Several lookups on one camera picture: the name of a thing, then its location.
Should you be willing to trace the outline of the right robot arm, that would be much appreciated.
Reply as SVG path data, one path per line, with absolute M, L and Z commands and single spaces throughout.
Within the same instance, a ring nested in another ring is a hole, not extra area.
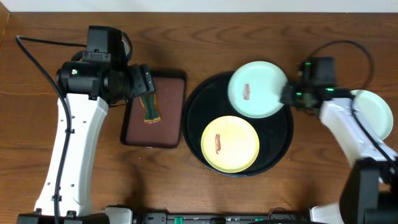
M 280 102 L 318 113 L 352 170 L 338 202 L 310 209 L 313 223 L 397 223 L 397 153 L 371 129 L 348 89 L 337 88 L 334 60 L 302 62 Z

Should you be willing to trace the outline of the light green plate top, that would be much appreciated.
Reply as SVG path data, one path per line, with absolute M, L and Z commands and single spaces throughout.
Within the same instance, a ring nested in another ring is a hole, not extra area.
M 381 140 L 390 135 L 394 118 L 389 105 L 377 94 L 367 90 L 351 90 L 356 97 L 359 107 Z

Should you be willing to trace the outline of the green orange sponge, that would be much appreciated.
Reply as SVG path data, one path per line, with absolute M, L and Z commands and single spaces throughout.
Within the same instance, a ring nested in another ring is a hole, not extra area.
M 144 110 L 144 122 L 146 124 L 156 123 L 161 120 L 160 112 L 157 104 L 157 95 L 142 95 L 140 102 Z

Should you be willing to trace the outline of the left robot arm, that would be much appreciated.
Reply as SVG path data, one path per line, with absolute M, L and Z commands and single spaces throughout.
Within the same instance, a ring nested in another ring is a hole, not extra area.
M 85 44 L 49 80 L 58 95 L 58 125 L 49 171 L 32 213 L 18 223 L 125 223 L 136 220 L 122 205 L 94 212 L 91 175 L 96 145 L 109 107 L 139 98 L 147 122 L 158 121 L 155 86 L 146 64 L 130 65 L 126 33 L 90 26 Z

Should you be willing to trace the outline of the light green plate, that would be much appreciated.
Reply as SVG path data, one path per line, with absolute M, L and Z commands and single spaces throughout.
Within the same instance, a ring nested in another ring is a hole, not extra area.
M 256 61 L 239 67 L 228 83 L 231 106 L 249 118 L 266 118 L 278 112 L 284 104 L 280 96 L 287 77 L 277 65 Z
M 359 107 L 381 140 L 390 135 L 394 118 L 389 105 L 377 94 L 367 90 L 351 90 L 356 97 Z

